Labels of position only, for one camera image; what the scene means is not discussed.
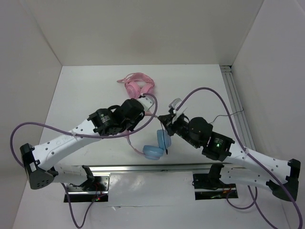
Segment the blue pink cat-ear headphones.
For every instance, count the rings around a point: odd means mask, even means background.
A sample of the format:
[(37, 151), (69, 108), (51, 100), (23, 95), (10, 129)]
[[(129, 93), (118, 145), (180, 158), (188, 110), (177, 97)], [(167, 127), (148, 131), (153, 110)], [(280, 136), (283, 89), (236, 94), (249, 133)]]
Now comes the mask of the blue pink cat-ear headphones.
[(158, 146), (144, 145), (142, 151), (139, 151), (132, 145), (130, 141), (130, 136), (126, 136), (125, 138), (129, 146), (139, 155), (142, 155), (149, 160), (159, 160), (164, 155), (164, 153), (168, 154), (168, 148), (171, 146), (172, 141), (171, 137), (169, 136), (168, 132), (163, 128), (162, 124), (161, 129), (157, 130), (156, 135)]

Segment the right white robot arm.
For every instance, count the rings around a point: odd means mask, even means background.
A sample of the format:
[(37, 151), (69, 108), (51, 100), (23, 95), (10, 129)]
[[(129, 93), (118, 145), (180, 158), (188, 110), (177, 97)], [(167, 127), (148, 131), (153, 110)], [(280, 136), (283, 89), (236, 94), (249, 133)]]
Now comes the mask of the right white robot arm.
[(213, 131), (213, 125), (202, 117), (175, 118), (172, 114), (160, 115), (168, 135), (178, 135), (202, 154), (218, 163), (212, 165), (205, 181), (207, 188), (229, 184), (257, 186), (272, 192), (285, 201), (297, 199), (300, 161), (275, 159), (249, 148), (243, 149), (233, 139)]

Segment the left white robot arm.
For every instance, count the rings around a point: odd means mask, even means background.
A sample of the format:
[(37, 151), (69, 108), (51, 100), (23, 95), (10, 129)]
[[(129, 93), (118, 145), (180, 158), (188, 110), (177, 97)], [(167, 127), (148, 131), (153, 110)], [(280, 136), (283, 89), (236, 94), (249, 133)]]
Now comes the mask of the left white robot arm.
[(88, 166), (65, 166), (59, 162), (102, 137), (132, 131), (153, 104), (148, 97), (127, 99), (122, 105), (96, 110), (66, 135), (41, 145), (22, 145), (22, 162), (31, 189), (41, 189), (52, 182), (72, 184), (83, 190), (91, 189), (96, 179)]

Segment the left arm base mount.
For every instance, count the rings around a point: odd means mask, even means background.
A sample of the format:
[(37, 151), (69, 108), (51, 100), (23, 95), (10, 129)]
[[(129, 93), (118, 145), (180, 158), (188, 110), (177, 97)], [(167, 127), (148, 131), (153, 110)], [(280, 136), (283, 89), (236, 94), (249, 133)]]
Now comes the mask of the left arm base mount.
[(82, 166), (85, 180), (79, 185), (68, 183), (65, 185), (71, 202), (107, 202), (110, 175), (94, 176), (88, 166)]

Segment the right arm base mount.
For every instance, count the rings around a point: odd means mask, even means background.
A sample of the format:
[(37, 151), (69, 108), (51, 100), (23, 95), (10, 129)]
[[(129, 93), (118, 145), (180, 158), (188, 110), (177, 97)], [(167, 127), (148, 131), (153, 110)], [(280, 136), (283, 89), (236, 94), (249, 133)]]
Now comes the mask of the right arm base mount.
[(192, 185), (194, 187), (195, 200), (212, 200), (238, 198), (236, 184), (225, 184), (220, 180), (222, 164), (214, 164), (208, 173), (193, 174)]

